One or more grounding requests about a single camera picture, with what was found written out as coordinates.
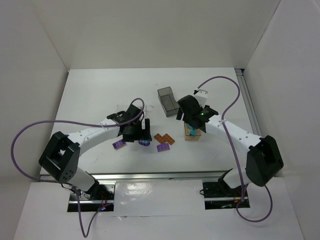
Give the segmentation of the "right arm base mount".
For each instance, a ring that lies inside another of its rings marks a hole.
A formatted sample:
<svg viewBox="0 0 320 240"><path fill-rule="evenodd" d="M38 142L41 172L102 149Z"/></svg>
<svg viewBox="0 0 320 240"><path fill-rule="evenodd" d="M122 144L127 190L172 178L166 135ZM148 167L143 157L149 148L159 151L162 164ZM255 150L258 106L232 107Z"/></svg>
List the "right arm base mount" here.
<svg viewBox="0 0 320 240"><path fill-rule="evenodd" d="M220 182L203 182L199 194L204 197L206 210L235 209L241 202L242 187L229 188Z"/></svg>

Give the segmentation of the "purple lego brick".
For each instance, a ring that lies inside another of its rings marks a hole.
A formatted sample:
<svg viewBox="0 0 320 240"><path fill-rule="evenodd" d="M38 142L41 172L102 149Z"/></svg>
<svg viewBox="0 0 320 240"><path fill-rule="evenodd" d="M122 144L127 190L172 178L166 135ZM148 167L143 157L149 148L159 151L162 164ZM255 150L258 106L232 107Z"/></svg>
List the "purple lego brick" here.
<svg viewBox="0 0 320 240"><path fill-rule="evenodd" d="M112 146L113 146L113 148L114 148L115 150L118 150L118 149L124 147L125 145L126 145L126 142L125 142L123 139L118 140L118 141L116 141L116 142L114 142L114 143L112 144Z"/></svg>

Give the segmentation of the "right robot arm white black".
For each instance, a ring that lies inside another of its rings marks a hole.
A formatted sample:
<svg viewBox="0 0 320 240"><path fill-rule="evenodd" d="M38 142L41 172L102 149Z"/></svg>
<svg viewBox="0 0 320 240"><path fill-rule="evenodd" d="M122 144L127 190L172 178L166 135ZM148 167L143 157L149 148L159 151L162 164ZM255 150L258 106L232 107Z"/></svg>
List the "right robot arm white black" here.
<svg viewBox="0 0 320 240"><path fill-rule="evenodd" d="M241 185L255 184L264 187L283 167L284 163L276 140L250 133L222 116L208 105L202 107L197 98L187 95L178 100L177 119L204 133L212 134L246 154L245 167L227 171L222 182L235 189Z"/></svg>

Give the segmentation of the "small teal lego brick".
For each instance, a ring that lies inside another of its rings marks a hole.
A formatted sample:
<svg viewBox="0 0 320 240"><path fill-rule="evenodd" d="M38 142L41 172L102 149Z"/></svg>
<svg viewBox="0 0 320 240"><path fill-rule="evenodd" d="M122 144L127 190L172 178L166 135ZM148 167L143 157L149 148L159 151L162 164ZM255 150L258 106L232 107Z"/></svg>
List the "small teal lego brick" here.
<svg viewBox="0 0 320 240"><path fill-rule="evenodd" d="M189 135L190 136L197 136L198 135L198 130L192 126L188 127L189 130Z"/></svg>

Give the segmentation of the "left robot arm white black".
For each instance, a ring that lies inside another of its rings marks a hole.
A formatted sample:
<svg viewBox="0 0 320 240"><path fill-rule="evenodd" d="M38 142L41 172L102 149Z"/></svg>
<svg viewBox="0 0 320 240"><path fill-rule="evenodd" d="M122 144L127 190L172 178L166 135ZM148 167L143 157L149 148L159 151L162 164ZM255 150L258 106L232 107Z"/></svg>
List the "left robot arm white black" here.
<svg viewBox="0 0 320 240"><path fill-rule="evenodd" d="M59 184L71 184L82 193L95 198L106 189L79 164L81 155L105 141L122 137L125 143L151 142L150 119L131 104L126 111L110 114L96 127L89 127L70 134L54 133L40 159L40 166Z"/></svg>

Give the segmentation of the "light purple curved lego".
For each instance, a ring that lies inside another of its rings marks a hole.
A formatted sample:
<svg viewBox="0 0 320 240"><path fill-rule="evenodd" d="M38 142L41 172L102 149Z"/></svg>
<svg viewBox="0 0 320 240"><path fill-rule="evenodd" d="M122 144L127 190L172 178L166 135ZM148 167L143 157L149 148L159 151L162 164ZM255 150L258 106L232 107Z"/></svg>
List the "light purple curved lego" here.
<svg viewBox="0 0 320 240"><path fill-rule="evenodd" d="M156 148L157 148L157 151L160 153L164 151L169 151L170 145L166 142L166 143L157 145Z"/></svg>

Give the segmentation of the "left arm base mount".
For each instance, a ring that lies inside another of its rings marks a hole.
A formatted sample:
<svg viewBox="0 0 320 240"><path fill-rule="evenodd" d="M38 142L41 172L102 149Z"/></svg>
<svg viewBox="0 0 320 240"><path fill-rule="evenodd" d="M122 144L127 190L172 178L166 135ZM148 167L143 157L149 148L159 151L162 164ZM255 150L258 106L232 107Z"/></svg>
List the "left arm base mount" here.
<svg viewBox="0 0 320 240"><path fill-rule="evenodd" d="M97 192L93 195L81 191L79 196L80 211L84 213L94 213L97 210L113 212L115 189L116 183L107 181L100 183Z"/></svg>

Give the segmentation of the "purple rounded printed lego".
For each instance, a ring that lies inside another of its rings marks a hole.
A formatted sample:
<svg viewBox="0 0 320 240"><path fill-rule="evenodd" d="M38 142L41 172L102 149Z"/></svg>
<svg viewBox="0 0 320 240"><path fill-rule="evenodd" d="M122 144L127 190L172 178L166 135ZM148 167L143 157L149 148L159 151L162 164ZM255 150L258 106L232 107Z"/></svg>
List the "purple rounded printed lego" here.
<svg viewBox="0 0 320 240"><path fill-rule="evenodd" d="M144 147L148 147L151 143L149 140L139 140L138 144Z"/></svg>

